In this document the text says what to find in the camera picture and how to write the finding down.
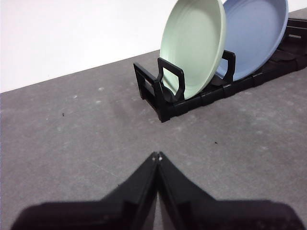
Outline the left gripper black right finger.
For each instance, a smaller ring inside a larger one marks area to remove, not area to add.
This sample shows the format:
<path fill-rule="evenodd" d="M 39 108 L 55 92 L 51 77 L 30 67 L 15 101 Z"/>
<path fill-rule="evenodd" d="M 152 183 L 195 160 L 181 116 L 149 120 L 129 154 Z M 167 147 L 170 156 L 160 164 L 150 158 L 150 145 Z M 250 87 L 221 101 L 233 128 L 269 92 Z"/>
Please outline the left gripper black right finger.
<path fill-rule="evenodd" d="M 217 200 L 189 180 L 162 152 L 158 192 L 165 226 L 177 230 L 301 230 L 294 209 L 270 200 Z"/>

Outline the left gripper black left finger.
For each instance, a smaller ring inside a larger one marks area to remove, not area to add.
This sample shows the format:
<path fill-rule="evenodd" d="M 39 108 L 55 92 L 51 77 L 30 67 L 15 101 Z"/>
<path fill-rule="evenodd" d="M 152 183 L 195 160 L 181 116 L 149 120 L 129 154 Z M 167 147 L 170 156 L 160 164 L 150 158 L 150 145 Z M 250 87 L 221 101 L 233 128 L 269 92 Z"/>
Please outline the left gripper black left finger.
<path fill-rule="evenodd" d="M 101 200 L 47 202 L 25 208 L 13 230 L 151 230 L 156 208 L 158 154 L 153 152 Z"/>

